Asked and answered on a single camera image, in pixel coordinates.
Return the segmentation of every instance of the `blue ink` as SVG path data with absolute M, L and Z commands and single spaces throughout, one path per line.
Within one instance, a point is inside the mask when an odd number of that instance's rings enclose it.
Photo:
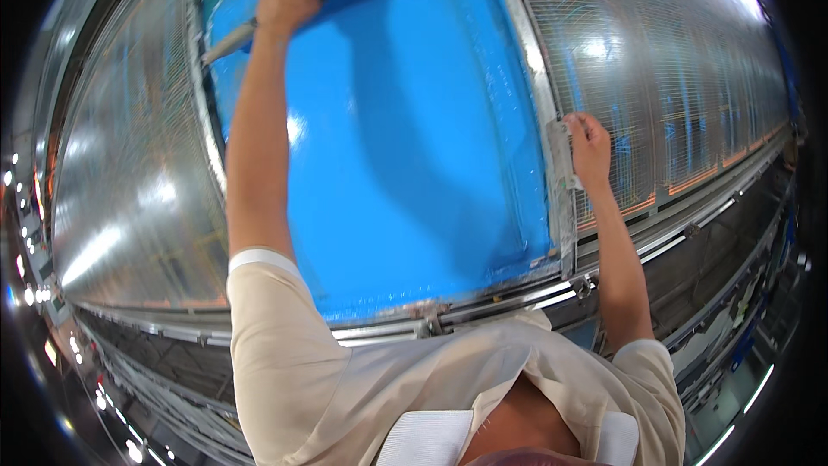
M 209 44 L 256 0 L 204 0 Z M 228 136 L 249 54 L 211 66 Z M 502 0 L 327 0 L 291 41 L 288 217 L 331 322 L 468 299 L 549 238 L 531 94 Z

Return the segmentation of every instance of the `right hand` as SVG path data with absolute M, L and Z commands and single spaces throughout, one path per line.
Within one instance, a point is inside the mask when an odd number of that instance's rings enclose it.
M 320 6 L 319 0 L 258 0 L 257 28 L 291 35 L 296 28 L 314 16 Z
M 609 190 L 609 134 L 590 114 L 564 116 L 572 134 L 572 164 L 575 174 L 591 196 Z

